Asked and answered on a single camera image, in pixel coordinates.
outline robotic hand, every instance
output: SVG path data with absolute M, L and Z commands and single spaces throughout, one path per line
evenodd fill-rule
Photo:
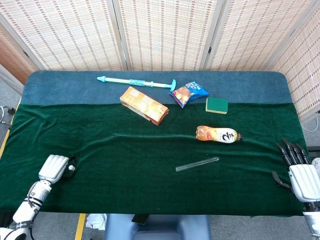
M 310 164 L 305 150 L 298 144 L 292 144 L 284 138 L 283 148 L 276 143 L 282 153 L 292 186 L 283 183 L 273 171 L 272 177 L 277 184 L 288 188 L 296 198 L 304 203 L 303 215 L 311 235 L 320 240 L 320 176 Z
M 51 191 L 51 184 L 56 183 L 65 172 L 69 161 L 76 158 L 68 158 L 59 155 L 50 155 L 39 172 L 40 181 L 35 182 L 26 198 L 13 215 L 13 223 L 8 228 L 0 228 L 0 240 L 25 240 L 28 230 L 33 227 L 40 207 Z M 75 171 L 73 165 L 69 165 L 68 177 Z

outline juice bottle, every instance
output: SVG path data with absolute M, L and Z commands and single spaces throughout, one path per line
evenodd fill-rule
M 243 136 L 232 128 L 215 128 L 210 126 L 198 126 L 195 138 L 200 141 L 216 141 L 226 144 L 243 140 Z

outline snack bag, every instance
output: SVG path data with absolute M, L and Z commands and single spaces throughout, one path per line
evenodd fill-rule
M 193 99 L 210 95 L 202 86 L 195 81 L 188 82 L 186 85 L 180 87 L 170 94 L 174 97 L 174 100 L 184 108 L 184 106 Z

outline snack box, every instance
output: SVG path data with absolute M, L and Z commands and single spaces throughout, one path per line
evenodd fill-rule
M 120 97 L 122 105 L 159 125 L 164 117 L 169 113 L 169 109 L 161 103 L 153 100 L 144 93 L 130 86 Z

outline floor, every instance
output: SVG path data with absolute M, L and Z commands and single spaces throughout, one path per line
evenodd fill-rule
M 0 105 L 16 108 L 20 96 L 7 84 L 0 80 Z M 5 114 L 5 121 L 11 120 L 11 115 Z M 316 119 L 303 127 L 313 130 Z M 8 127 L 0 124 L 0 145 Z M 320 127 L 317 131 L 303 134 L 308 146 L 320 146 Z M 304 217 L 274 217 L 274 216 L 226 216 L 211 215 L 210 228 L 213 240 L 311 240 Z M 40 212 L 34 221 L 33 237 L 36 240 L 72 240 L 75 239 L 79 214 Z M 82 240 L 103 240 L 104 231 L 84 227 Z

